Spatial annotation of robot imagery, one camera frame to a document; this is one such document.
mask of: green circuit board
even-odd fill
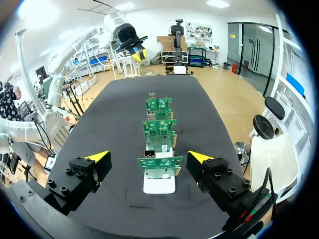
[[[183,157],[173,158],[138,158],[140,166],[149,179],[168,179],[180,172]]]
[[[146,110],[149,113],[154,113],[156,118],[155,120],[172,120],[173,119],[173,112],[169,108],[171,104],[171,98],[165,99],[147,99],[145,100],[146,103]]]
[[[142,124],[148,150],[169,152],[171,147],[175,147],[177,134],[172,131],[172,127],[177,124],[177,120],[142,121]]]

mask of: black tablecloth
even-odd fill
[[[176,191],[167,195],[143,192],[137,161],[146,146],[141,121],[145,99],[172,98],[177,119],[176,156],[184,156]],[[112,165],[96,194],[90,193],[69,217],[96,229],[141,237],[175,236],[206,239],[222,231],[228,215],[208,194],[202,194],[186,169],[189,150],[221,156],[243,177],[227,130],[205,90],[192,76],[155,76],[112,81],[79,120],[58,155],[50,176],[68,167],[77,155],[111,152]]]

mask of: screw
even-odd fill
[[[83,178],[83,173],[78,172],[78,173],[76,174],[76,176],[77,176],[79,179],[82,179],[82,178]]]
[[[69,193],[69,189],[67,188],[67,186],[63,186],[62,188],[60,188],[60,191],[63,195],[66,195]]]
[[[25,201],[25,196],[20,196],[20,202],[24,202]]]
[[[49,180],[48,180],[48,184],[49,184],[49,186],[50,186],[51,188],[55,188],[55,186],[56,186],[56,184],[55,184],[55,182],[54,182],[53,179],[49,179]]]
[[[236,189],[234,187],[231,187],[229,190],[228,190],[228,194],[230,196],[234,196],[236,194]]]
[[[221,174],[220,174],[220,173],[218,173],[218,172],[217,172],[217,173],[214,173],[214,179],[216,179],[216,180],[217,180],[217,179],[219,179],[219,178],[220,178],[220,176],[221,176]]]
[[[250,180],[245,179],[242,186],[243,186],[244,188],[248,188],[249,185],[250,185]]]
[[[73,174],[73,173],[72,173],[72,170],[69,169],[69,168],[67,168],[67,169],[65,170],[65,172],[66,172],[67,175],[72,175],[72,174]]]

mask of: black stool seat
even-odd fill
[[[271,123],[263,116],[256,115],[253,118],[253,125],[261,138],[263,139],[272,139],[275,135],[274,129]]]
[[[266,97],[266,107],[280,120],[285,117],[285,110],[281,104],[272,97]]]

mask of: floral shirt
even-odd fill
[[[14,105],[14,100],[16,95],[13,92],[13,85],[9,82],[4,84],[0,82],[0,117],[11,121],[23,121]]]

